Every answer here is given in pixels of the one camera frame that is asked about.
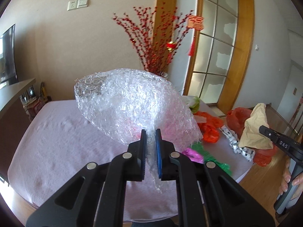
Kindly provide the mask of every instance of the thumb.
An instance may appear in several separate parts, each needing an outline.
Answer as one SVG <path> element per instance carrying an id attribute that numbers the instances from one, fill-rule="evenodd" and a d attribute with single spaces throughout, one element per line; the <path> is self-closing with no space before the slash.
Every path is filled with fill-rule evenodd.
<path id="1" fill-rule="evenodd" d="M 303 173 L 301 173 L 299 176 L 297 176 L 293 181 L 292 181 L 292 185 L 296 186 L 298 184 L 303 183 Z"/>

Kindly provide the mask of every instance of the silver screw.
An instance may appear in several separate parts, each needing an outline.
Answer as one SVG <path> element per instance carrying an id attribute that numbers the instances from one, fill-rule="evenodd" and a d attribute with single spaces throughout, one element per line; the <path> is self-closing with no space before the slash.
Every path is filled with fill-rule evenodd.
<path id="1" fill-rule="evenodd" d="M 129 158 L 132 157 L 132 154 L 129 153 L 129 152 L 126 152 L 126 153 L 124 153 L 124 154 L 122 155 L 122 157 L 125 158 L 125 159 L 129 159 Z"/>
<path id="2" fill-rule="evenodd" d="M 90 163 L 88 163 L 88 164 L 86 165 L 86 168 L 89 169 L 89 170 L 92 170 L 92 169 L 95 169 L 96 166 L 97 166 L 96 163 L 90 162 Z"/>
<path id="3" fill-rule="evenodd" d="M 216 167 L 216 164 L 212 161 L 209 161 L 209 162 L 206 163 L 206 166 L 210 169 L 213 169 L 213 168 Z"/>
<path id="4" fill-rule="evenodd" d="M 172 158 L 179 158 L 180 154 L 178 152 L 171 152 L 171 157 Z"/>

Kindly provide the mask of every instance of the wall switch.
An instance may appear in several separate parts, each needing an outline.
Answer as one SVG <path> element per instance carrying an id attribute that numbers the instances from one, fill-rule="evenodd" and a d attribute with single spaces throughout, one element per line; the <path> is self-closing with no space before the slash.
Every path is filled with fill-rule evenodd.
<path id="1" fill-rule="evenodd" d="M 67 11 L 76 9 L 77 3 L 78 3 L 78 0 L 69 1 L 68 5 L 67 5 Z"/>
<path id="2" fill-rule="evenodd" d="M 78 0 L 77 8 L 87 7 L 87 6 L 88 6 L 88 0 Z"/>

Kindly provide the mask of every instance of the red plastic bag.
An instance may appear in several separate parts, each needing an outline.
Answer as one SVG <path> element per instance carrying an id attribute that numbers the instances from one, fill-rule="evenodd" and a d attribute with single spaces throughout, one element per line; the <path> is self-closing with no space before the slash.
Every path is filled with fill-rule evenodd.
<path id="1" fill-rule="evenodd" d="M 206 123 L 198 123 L 200 130 L 203 132 L 203 140 L 216 143 L 220 138 L 220 133 L 217 128 L 224 125 L 223 121 L 205 112 L 198 111 L 195 115 L 206 117 Z"/>
<path id="2" fill-rule="evenodd" d="M 252 110 L 238 107 L 227 112 L 226 122 L 230 129 L 232 129 L 240 139 L 244 130 L 244 122 L 250 118 Z"/>
<path id="3" fill-rule="evenodd" d="M 235 108 L 227 112 L 227 125 L 232 129 L 240 139 L 244 130 L 245 120 L 250 118 L 251 110 L 243 107 Z M 274 145 L 273 149 L 257 149 L 254 148 L 256 154 L 254 162 L 259 166 L 265 167 L 272 161 L 272 156 L 277 152 L 277 147 Z"/>

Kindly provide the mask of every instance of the television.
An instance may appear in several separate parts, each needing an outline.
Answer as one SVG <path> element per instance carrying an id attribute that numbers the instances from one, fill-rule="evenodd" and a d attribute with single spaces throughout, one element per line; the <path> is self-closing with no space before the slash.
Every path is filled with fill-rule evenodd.
<path id="1" fill-rule="evenodd" d="M 0 36 L 0 89 L 18 82 L 14 56 L 15 25 Z"/>

